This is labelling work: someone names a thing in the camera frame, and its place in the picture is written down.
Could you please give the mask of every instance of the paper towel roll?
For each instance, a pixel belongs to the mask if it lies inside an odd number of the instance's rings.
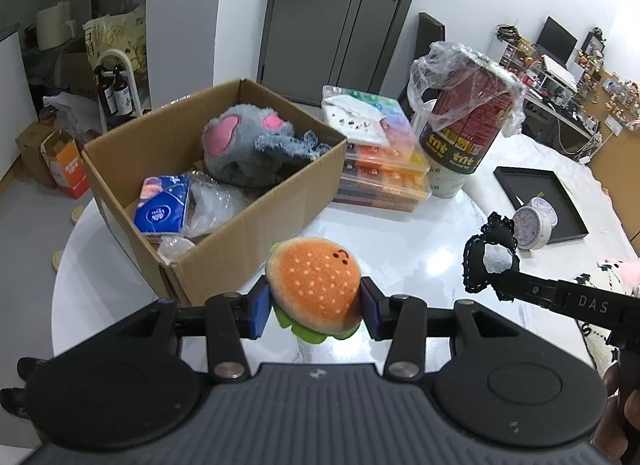
[[[71,19],[71,2],[60,1],[55,7],[36,13],[38,48],[48,50],[76,36],[76,22]]]

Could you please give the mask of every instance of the gray plush elephant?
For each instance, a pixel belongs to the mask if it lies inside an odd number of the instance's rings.
[[[291,122],[252,104],[232,106],[211,119],[202,132],[202,148],[209,174],[239,187],[274,185],[283,164],[302,166],[331,149],[312,131],[302,140],[294,137]]]

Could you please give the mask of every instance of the hamburger plush toy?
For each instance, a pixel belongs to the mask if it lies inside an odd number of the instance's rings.
[[[322,238],[284,241],[272,249],[266,275],[280,326],[291,326],[302,340],[346,339],[360,326],[360,267],[340,245]]]

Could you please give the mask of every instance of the monitor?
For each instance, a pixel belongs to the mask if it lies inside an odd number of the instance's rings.
[[[556,62],[566,65],[578,42],[569,32],[552,18],[547,18],[538,38],[538,46],[543,54],[549,54]]]

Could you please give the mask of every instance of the black picture frame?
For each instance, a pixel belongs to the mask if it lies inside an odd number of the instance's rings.
[[[600,50],[600,53],[603,54],[604,53],[604,43],[598,39],[593,32],[589,32],[587,34],[587,38],[584,40],[584,43],[582,44],[582,51],[584,52],[585,55],[591,55],[591,52],[593,49],[589,49],[590,46],[596,46],[598,50]]]
[[[543,169],[498,166],[495,168],[494,174],[516,210],[522,207],[523,204],[529,203],[531,198],[538,194],[535,180],[543,179],[548,182],[549,185],[545,186],[547,187],[547,193],[543,198],[553,206],[556,214],[558,214],[558,225],[551,232],[549,244],[582,239],[589,233],[587,226],[580,217],[580,213],[578,213],[578,209],[575,208],[555,172],[544,171]],[[520,187],[520,196],[517,195],[513,185]]]

